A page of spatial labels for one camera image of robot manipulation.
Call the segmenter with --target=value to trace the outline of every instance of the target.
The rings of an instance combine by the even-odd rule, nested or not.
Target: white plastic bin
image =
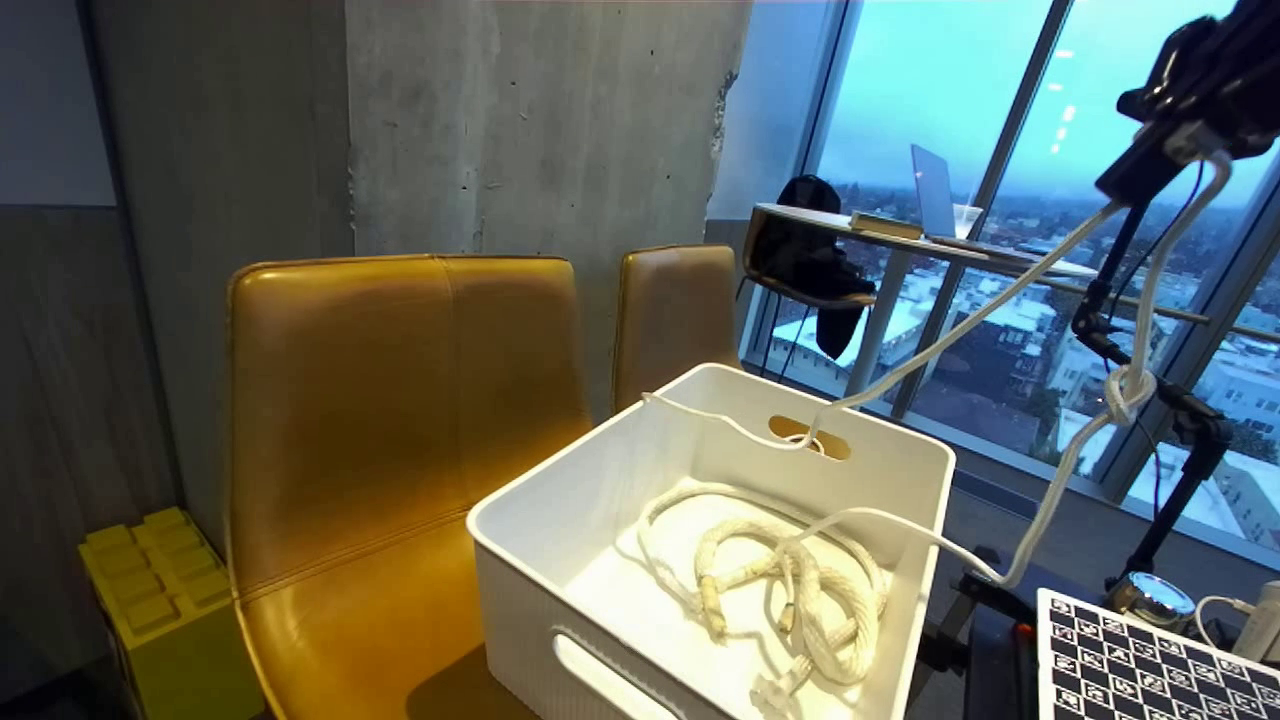
[[[649,501],[687,479],[768,491],[820,518],[846,502],[943,526],[950,447],[783,384],[698,363],[658,386],[698,410],[730,415],[756,435],[806,423],[824,406],[829,447],[779,452],[723,421],[638,400],[551,458],[480,501],[467,515],[480,561],[486,668],[539,714],[759,714],[753,704],[759,650],[715,644],[631,561],[624,535]],[[914,533],[846,518],[841,535],[866,545],[892,572],[877,668],[859,704],[804,689],[804,714],[903,714],[927,613],[934,549]]]

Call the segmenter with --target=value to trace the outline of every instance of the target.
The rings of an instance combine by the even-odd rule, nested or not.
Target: yellow crate
[[[78,561],[146,720],[264,714],[227,572],[180,507],[82,535]]]

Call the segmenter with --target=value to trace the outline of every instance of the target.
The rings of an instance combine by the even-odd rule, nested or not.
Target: yellow chair
[[[624,255],[610,403],[676,381],[693,363],[736,357],[736,261],[728,245]]]
[[[583,427],[563,261],[281,261],[227,295],[227,572],[275,714],[528,714],[465,511]]]

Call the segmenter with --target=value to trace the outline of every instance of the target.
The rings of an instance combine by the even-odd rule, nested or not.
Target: bin handle
[[[610,708],[618,708],[631,720],[682,720],[681,712],[670,712],[664,699],[657,699],[643,682],[635,682],[604,650],[595,650],[567,626],[551,626],[551,654],[567,674],[586,682],[595,696],[604,696]]]

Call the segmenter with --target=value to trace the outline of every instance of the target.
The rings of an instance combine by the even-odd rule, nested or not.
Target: sky
[[[1138,123],[1116,97],[1138,88],[1172,27],[1233,0],[1076,0],[1002,193],[1087,196]],[[820,177],[909,184],[909,143],[950,164],[970,196],[992,155],[1049,0],[862,0]],[[1245,205],[1263,159],[1239,159],[1218,205]]]

